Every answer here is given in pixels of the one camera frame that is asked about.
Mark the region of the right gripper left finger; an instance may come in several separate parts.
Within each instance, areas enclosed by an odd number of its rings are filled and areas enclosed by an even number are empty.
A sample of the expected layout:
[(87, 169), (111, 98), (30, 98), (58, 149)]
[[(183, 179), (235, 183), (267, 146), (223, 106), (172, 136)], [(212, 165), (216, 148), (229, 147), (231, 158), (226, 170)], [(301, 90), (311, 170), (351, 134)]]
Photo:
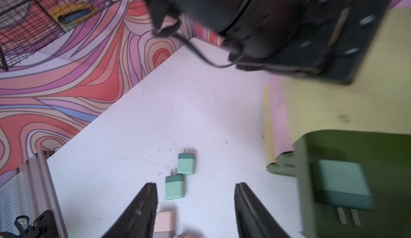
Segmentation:
[(157, 185), (146, 183), (103, 238), (152, 238), (158, 205)]

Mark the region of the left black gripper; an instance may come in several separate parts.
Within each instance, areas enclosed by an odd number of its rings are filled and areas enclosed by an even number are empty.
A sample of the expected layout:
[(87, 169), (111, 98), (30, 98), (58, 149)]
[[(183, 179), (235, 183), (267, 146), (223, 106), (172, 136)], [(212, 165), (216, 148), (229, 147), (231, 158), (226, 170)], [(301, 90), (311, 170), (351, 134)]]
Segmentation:
[(243, 71), (350, 85), (391, 0), (246, 0), (223, 35)]

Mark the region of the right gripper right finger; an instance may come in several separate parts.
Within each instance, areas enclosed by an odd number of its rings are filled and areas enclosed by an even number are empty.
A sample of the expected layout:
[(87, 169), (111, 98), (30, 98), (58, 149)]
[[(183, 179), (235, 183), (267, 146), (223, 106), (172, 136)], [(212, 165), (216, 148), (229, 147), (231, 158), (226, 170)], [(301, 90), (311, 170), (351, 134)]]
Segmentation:
[(235, 185), (234, 204), (240, 238), (290, 237), (246, 183)]

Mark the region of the green plug three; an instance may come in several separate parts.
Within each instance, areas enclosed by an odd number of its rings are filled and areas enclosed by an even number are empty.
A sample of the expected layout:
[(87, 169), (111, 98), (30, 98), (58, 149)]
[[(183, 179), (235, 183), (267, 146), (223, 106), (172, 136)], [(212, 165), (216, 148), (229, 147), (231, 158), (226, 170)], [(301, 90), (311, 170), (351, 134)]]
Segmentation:
[(185, 176), (175, 169), (165, 177), (165, 199), (174, 200), (185, 197)]

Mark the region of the green plug one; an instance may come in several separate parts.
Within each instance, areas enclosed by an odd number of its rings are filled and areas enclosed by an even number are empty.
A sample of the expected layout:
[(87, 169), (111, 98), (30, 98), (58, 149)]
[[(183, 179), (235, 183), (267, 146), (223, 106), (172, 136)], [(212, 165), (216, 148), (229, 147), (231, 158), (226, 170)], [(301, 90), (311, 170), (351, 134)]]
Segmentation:
[(195, 174), (196, 157), (192, 148), (185, 148), (178, 155), (177, 173), (191, 176)]

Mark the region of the yellow green drawer cabinet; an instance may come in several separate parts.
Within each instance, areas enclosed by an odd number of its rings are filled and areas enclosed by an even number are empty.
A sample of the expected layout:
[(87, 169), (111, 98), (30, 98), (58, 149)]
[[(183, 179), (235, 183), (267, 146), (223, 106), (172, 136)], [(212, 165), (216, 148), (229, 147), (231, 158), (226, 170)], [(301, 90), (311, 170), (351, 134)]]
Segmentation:
[(293, 144), (328, 129), (411, 132), (411, 10), (386, 14), (349, 86), (272, 75), (262, 96), (265, 167), (295, 175)]

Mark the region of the green plug two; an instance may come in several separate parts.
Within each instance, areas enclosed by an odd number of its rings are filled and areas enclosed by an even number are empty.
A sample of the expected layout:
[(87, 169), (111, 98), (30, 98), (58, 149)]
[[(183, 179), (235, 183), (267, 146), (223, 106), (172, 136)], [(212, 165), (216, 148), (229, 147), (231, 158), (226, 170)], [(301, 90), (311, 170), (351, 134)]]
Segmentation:
[(372, 193), (360, 164), (319, 160), (310, 164), (311, 183), (316, 202), (337, 208), (342, 225), (347, 225), (345, 209), (351, 213), (354, 226), (361, 227), (359, 210), (371, 211)]

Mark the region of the green top drawer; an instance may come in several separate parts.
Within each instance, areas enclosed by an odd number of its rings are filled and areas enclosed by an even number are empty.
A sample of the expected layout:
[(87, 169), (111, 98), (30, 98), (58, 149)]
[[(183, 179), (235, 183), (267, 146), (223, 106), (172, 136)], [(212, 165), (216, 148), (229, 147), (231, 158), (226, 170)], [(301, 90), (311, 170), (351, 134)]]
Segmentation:
[(325, 130), (294, 144), (308, 238), (408, 238), (411, 137)]

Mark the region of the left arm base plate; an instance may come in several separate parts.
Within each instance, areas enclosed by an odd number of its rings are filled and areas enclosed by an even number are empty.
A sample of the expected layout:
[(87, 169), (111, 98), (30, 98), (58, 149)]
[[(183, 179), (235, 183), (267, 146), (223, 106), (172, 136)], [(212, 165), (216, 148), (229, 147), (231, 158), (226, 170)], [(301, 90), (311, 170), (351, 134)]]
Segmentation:
[(18, 216), (15, 218), (14, 225), (19, 234), (1, 232), (1, 238), (58, 238), (60, 236), (51, 210), (46, 210), (33, 222), (30, 222), (28, 216)]

